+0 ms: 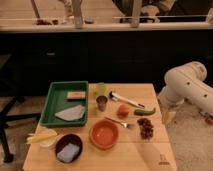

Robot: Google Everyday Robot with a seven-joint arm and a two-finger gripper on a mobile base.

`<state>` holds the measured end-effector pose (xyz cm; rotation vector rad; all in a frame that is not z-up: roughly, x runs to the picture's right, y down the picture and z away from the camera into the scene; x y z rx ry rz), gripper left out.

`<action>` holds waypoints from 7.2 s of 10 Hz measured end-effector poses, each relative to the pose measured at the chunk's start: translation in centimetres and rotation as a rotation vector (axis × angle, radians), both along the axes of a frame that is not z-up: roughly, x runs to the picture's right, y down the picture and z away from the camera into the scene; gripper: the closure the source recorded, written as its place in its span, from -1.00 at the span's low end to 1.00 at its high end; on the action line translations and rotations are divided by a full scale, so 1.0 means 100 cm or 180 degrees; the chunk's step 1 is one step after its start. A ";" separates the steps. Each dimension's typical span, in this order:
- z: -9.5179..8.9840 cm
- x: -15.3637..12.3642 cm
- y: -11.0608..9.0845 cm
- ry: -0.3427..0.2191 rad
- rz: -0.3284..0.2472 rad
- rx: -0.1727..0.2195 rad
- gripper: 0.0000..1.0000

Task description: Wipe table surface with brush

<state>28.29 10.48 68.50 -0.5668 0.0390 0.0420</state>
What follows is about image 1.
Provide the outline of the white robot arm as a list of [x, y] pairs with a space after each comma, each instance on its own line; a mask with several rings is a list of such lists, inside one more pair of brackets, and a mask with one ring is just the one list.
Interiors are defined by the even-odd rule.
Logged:
[[168, 124], [175, 116], [175, 109], [185, 99], [195, 104], [203, 116], [213, 118], [213, 87], [204, 83], [205, 66], [197, 61], [168, 70], [164, 76], [165, 86], [158, 94], [162, 108], [162, 122]]

